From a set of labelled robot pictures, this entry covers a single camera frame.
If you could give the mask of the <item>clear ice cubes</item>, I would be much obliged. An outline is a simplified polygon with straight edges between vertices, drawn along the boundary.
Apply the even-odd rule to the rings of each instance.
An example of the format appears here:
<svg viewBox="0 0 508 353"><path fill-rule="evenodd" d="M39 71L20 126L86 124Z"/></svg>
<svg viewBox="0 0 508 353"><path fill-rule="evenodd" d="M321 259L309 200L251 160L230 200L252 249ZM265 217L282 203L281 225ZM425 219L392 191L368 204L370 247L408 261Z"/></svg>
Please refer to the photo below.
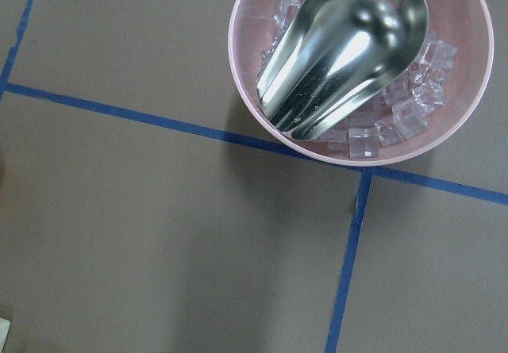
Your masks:
<svg viewBox="0 0 508 353"><path fill-rule="evenodd" d="M285 102L281 114L267 115L277 135L306 149L325 155L342 154L349 159L378 158L386 148L407 144L429 128L429 117L446 103L445 85L454 71L459 47L440 31L430 29L415 61L396 78L382 84L361 106L324 132L305 134L300 128L305 115L319 103L318 95L360 91L354 83L366 71L369 79L377 77L380 65L374 58L376 46L391 47L401 28L386 5L379 12L361 5L347 14L346 25L337 30L332 22L318 14L312 26L309 45L326 47L325 54L298 80L290 96L301 105Z"/></svg>

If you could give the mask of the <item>pink bowl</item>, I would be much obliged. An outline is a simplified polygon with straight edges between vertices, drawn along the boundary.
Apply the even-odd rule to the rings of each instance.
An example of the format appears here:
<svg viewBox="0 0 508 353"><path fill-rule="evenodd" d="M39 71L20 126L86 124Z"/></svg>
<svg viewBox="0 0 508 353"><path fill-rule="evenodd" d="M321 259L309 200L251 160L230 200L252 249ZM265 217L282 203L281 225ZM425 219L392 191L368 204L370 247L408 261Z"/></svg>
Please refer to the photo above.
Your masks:
<svg viewBox="0 0 508 353"><path fill-rule="evenodd" d="M453 135L473 114L487 87L494 59L494 30L485 0L427 0L430 28L458 47L446 103L429 117L427 131L387 148L370 159L350 159L324 144L291 140L263 115L256 92L261 53L272 40L272 17L279 0L236 0L229 21L229 64L239 94L254 118L290 151L322 162L374 167L399 163L430 151Z"/></svg>

